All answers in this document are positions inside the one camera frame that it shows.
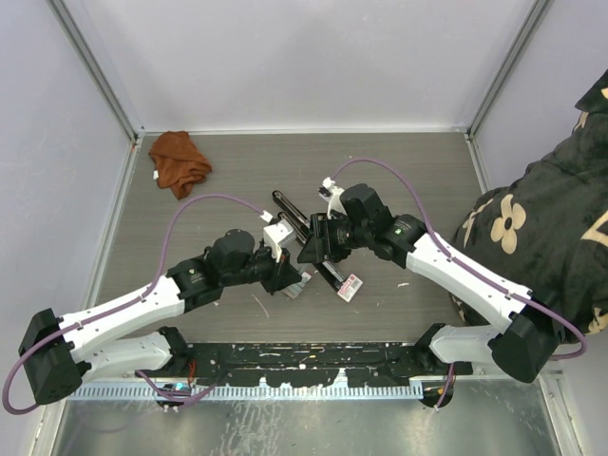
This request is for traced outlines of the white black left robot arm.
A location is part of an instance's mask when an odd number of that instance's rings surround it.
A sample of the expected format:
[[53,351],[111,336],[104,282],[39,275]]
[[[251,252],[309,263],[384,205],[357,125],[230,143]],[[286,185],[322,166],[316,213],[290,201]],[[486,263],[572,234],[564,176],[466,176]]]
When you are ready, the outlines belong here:
[[301,274],[287,249],[294,238],[281,223],[265,227],[261,241],[232,229],[201,255],[130,294],[63,316],[52,309],[36,313],[18,349],[35,405],[53,404],[84,382],[129,370],[182,375],[190,353],[178,333],[157,331],[142,341],[128,334],[214,303],[229,287],[259,283],[272,295],[298,283]]

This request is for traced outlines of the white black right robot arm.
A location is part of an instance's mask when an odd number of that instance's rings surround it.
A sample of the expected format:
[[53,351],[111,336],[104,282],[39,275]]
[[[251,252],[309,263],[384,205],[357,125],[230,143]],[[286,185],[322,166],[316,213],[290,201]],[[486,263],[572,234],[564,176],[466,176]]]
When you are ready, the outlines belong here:
[[343,189],[326,178],[319,195],[328,209],[311,216],[299,262],[339,262],[355,249],[369,249],[440,285],[484,319],[477,327],[438,324],[428,330],[416,352],[422,371],[436,374],[457,362],[490,363],[520,382],[536,379],[565,337],[552,309],[553,295],[492,273],[418,218],[393,215],[365,183]]

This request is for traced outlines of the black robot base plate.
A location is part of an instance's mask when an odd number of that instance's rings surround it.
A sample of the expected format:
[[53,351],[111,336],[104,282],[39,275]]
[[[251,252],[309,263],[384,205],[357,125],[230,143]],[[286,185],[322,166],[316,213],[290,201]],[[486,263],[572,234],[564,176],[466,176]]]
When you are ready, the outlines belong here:
[[196,343],[176,361],[145,374],[186,377],[199,386],[272,388],[327,387],[346,374],[350,388],[407,386],[417,376],[447,374],[448,365],[402,342],[368,343]]

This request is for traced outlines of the red white staple box sleeve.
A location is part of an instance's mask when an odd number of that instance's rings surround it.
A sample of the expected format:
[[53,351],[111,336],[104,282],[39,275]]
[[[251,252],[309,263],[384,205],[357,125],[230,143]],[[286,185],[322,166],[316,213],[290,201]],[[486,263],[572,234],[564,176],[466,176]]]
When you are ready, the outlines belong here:
[[349,275],[337,291],[337,295],[346,302],[350,302],[361,288],[363,282],[356,275]]

